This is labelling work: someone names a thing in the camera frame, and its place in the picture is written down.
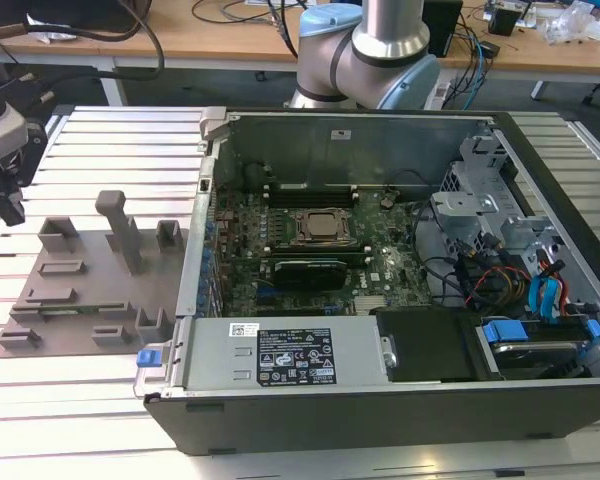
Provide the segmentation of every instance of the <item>blue cable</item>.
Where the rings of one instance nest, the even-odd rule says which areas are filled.
[[[484,55],[482,53],[482,46],[480,45],[478,38],[475,35],[472,35],[471,40],[476,44],[476,47],[478,48],[478,56],[479,56],[478,72],[477,72],[476,78],[473,82],[473,88],[471,89],[471,94],[469,95],[469,98],[467,98],[467,103],[465,103],[462,110],[466,110],[467,108],[469,108],[471,106],[471,103],[473,102],[473,100],[476,98],[476,95],[478,94],[478,84],[480,83],[480,78],[482,77],[482,67],[484,65]]]

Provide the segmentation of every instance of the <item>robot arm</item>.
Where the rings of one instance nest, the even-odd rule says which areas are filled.
[[[37,96],[31,74],[0,88],[0,217],[9,226],[24,222],[20,189],[31,184],[47,146],[44,125],[19,113]]]
[[[423,0],[326,4],[300,20],[292,108],[421,108],[440,73],[427,53]]]

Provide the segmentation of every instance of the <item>motherboard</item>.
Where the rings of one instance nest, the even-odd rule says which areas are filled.
[[[410,243],[414,205],[399,197],[218,193],[222,316],[367,315],[430,304]]]

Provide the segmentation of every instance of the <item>electronic device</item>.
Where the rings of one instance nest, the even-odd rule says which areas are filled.
[[[526,13],[525,8],[517,2],[497,1],[493,4],[493,13],[489,20],[489,33],[493,35],[511,36],[516,22]]]
[[[201,132],[174,338],[136,383],[179,450],[600,419],[600,242],[509,115],[213,107]]]
[[[137,12],[148,0],[127,0]],[[0,26],[26,22],[27,14],[39,22],[86,30],[126,32],[135,20],[114,0],[0,0]]]
[[[447,56],[462,11],[462,0],[425,0],[422,21],[429,27],[429,53]]]

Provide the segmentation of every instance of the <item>black box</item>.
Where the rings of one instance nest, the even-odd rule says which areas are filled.
[[[142,12],[148,0],[127,0]],[[27,14],[40,22],[84,30],[126,32],[136,23],[115,0],[0,0],[0,26],[26,22]]]
[[[446,57],[456,30],[462,0],[425,0],[422,21],[429,27],[429,53]]]

